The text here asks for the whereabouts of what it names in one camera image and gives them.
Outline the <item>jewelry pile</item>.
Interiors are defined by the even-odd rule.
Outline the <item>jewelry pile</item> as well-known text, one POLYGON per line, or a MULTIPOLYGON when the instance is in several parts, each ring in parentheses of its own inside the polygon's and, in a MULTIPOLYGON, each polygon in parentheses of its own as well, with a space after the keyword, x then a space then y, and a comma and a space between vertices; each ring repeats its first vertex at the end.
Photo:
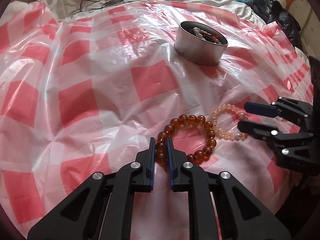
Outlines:
POLYGON ((214 43, 214 44, 219 44, 222 45, 222 42, 219 40, 220 35, 213 35, 211 33, 208 33, 198 27, 193 27, 189 30, 189 33, 191 33, 192 35, 210 42, 210 43, 214 43))

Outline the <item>black jacket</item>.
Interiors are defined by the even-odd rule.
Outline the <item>black jacket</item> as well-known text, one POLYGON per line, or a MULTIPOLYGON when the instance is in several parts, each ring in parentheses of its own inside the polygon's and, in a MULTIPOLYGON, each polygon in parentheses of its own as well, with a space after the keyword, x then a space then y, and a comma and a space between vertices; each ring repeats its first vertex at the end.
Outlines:
POLYGON ((276 22, 291 44, 294 47, 303 50, 300 38, 301 27, 298 21, 282 7, 279 1, 253 0, 252 9, 266 24, 276 22))

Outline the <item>round silver metal tin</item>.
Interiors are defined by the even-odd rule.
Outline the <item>round silver metal tin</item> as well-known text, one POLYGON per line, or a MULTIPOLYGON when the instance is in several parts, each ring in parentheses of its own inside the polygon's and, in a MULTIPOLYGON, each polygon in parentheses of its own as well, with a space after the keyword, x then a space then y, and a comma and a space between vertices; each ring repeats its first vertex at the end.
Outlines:
POLYGON ((175 40, 175 50, 185 59, 203 66, 216 65, 228 46, 227 39, 217 30, 203 23, 184 21, 181 22, 175 40), (191 33, 189 30, 198 27, 213 35, 220 35, 222 45, 204 41, 191 33))

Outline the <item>tree decorated wardrobe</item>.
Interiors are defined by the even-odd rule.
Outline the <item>tree decorated wardrobe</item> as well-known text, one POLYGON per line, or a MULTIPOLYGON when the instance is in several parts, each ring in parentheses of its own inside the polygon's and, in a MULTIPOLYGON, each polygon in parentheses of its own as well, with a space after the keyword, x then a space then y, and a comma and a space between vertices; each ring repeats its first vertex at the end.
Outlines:
POLYGON ((279 1, 299 23, 301 41, 306 55, 319 58, 319 19, 307 0, 276 0, 279 1))

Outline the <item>round grey charger pad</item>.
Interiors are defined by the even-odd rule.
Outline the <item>round grey charger pad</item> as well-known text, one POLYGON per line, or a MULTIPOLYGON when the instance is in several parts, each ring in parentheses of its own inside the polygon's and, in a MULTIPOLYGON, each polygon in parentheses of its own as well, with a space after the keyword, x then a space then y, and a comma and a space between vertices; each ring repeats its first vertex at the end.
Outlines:
POLYGON ((105 8, 105 7, 114 6, 114 5, 120 4, 124 1, 125 0, 107 0, 105 3, 103 3, 103 5, 101 7, 105 8))

